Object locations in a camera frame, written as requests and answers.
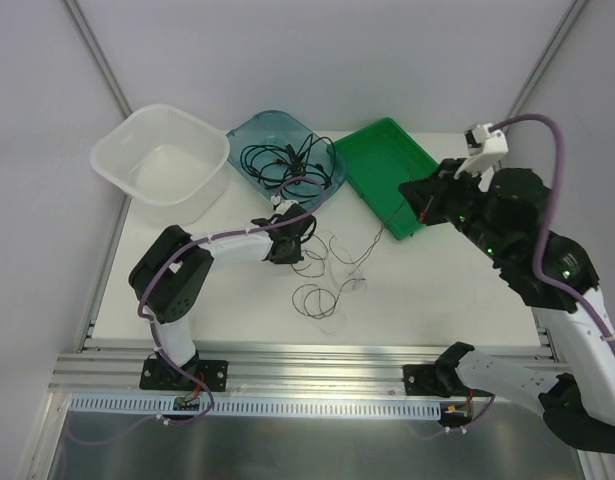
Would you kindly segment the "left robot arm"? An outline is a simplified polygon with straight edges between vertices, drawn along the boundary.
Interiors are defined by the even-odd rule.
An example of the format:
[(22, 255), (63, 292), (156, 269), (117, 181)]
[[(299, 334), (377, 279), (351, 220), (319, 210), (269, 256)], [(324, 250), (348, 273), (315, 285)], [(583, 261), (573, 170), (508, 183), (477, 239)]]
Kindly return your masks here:
[(179, 225), (167, 227), (129, 274), (137, 314), (149, 323), (155, 353), (143, 363), (145, 391), (226, 389), (228, 362), (199, 356), (189, 313), (213, 270), (245, 262), (294, 265), (315, 233), (313, 213), (282, 200), (271, 217), (249, 226), (194, 239)]

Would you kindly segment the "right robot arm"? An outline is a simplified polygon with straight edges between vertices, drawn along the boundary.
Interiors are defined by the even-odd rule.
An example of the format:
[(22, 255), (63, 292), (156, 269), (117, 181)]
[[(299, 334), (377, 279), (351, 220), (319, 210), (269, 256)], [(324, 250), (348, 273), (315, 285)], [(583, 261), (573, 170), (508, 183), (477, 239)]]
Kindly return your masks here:
[(469, 390), (501, 396), (541, 417), (568, 446), (615, 455), (615, 338), (589, 256), (546, 226), (551, 190), (532, 170), (499, 170), (482, 190), (459, 165), (445, 159), (398, 191), (424, 225), (451, 224), (490, 259), (569, 370), (541, 373), (456, 342), (431, 365), (404, 367), (406, 388), (443, 398)]

